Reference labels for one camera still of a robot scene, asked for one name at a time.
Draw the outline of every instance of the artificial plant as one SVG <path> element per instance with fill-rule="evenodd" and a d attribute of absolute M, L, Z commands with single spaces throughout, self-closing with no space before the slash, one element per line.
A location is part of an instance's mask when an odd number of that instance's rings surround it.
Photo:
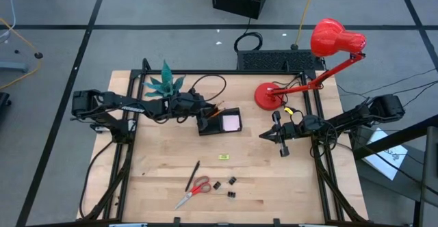
<path fill-rule="evenodd" d="M 175 83 L 173 83 L 172 71 L 169 65 L 164 60 L 162 68 L 162 82 L 151 77 L 151 83 L 144 83 L 147 87 L 155 90 L 154 92 L 146 93 L 147 97 L 167 97 L 178 93 L 179 89 L 183 86 L 184 77 L 179 77 Z"/>

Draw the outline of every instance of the red desk lamp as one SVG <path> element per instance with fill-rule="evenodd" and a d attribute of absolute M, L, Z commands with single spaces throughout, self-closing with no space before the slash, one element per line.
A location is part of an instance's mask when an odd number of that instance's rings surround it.
<path fill-rule="evenodd" d="M 321 74 L 307 85 L 294 88 L 280 88 L 275 83 L 262 83 L 255 90 L 254 99 L 259 107 L 275 110 L 281 106 L 283 95 L 306 90 L 319 90 L 322 82 L 341 70 L 365 57 L 362 49 L 366 45 L 365 36 L 346 31 L 344 26 L 332 18 L 321 20 L 315 27 L 310 39 L 310 48 L 316 57 L 334 55 L 338 51 L 350 53 L 350 59 Z"/>

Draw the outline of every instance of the lamp shade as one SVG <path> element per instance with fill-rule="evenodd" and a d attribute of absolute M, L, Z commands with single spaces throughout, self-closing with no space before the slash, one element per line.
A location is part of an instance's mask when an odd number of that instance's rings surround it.
<path fill-rule="evenodd" d="M 366 45 L 363 34 L 346 31 L 332 18 L 324 18 L 315 27 L 310 39 L 310 48 L 316 57 L 334 55 L 338 51 L 359 53 Z"/>

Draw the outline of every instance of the wooden tabletop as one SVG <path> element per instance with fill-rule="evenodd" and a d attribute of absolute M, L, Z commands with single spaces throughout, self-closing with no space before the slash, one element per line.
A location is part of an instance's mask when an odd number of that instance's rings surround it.
<path fill-rule="evenodd" d="M 187 91 L 199 77 L 186 76 L 181 91 Z M 227 80 L 227 88 L 211 103 L 224 101 L 222 107 L 239 107 L 242 131 L 200 137 L 195 118 L 188 118 L 183 124 L 178 124 L 176 120 L 156 124 L 140 116 L 123 221 L 173 222 L 174 217 L 180 217 L 183 223 L 268 224 L 272 223 L 273 218 L 279 218 L 282 224 L 323 224 L 315 162 L 309 155 L 310 139 L 286 141 L 290 156 L 281 158 L 278 145 L 258 137 L 271 128 L 272 111 L 264 111 L 255 104 L 255 88 L 263 82 L 288 83 L 292 76 L 223 77 Z M 108 90 L 125 95 L 128 82 L 129 71 L 114 71 Z M 208 77 L 196 85 L 196 91 L 209 98 L 222 86 L 221 79 Z M 313 94 L 310 95 L 315 113 Z M 305 113 L 302 93 L 288 96 L 288 105 Z M 320 96 L 326 119 L 342 112 L 335 78 L 324 82 Z M 121 118 L 122 111 L 113 111 L 112 115 Z M 284 111 L 281 111 L 281 115 L 282 122 L 289 120 Z M 300 119 L 300 115 L 294 116 L 296 123 Z M 109 133 L 97 135 L 92 156 L 110 140 Z M 338 142 L 350 145 L 346 135 L 341 135 Z M 91 169 L 83 201 L 85 213 L 90 212 L 107 189 L 115 147 L 113 145 L 105 151 Z M 228 154 L 230 159 L 219 160 L 218 155 L 221 154 Z M 332 154 L 339 189 L 357 212 L 368 218 L 352 152 L 337 146 Z M 222 186 L 219 190 L 212 189 L 209 193 L 194 196 L 175 211 L 175 206 L 185 195 L 185 186 L 198 160 L 201 166 L 195 178 L 209 176 L 212 185 L 219 181 Z M 237 179 L 234 185 L 227 184 L 231 176 Z M 228 191 L 234 191 L 236 197 L 228 198 Z M 333 197 L 328 188 L 327 192 L 331 216 L 335 219 Z M 114 196 L 112 216 L 116 213 L 117 199 L 118 193 Z"/>

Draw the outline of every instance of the lamp base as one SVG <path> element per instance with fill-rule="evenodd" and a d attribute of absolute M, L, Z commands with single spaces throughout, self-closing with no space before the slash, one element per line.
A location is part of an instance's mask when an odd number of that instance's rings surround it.
<path fill-rule="evenodd" d="M 272 111 L 281 106 L 283 95 L 268 95 L 268 89 L 274 88 L 280 87 L 275 83 L 262 83 L 259 87 L 257 87 L 254 93 L 254 100 L 260 108 Z"/>

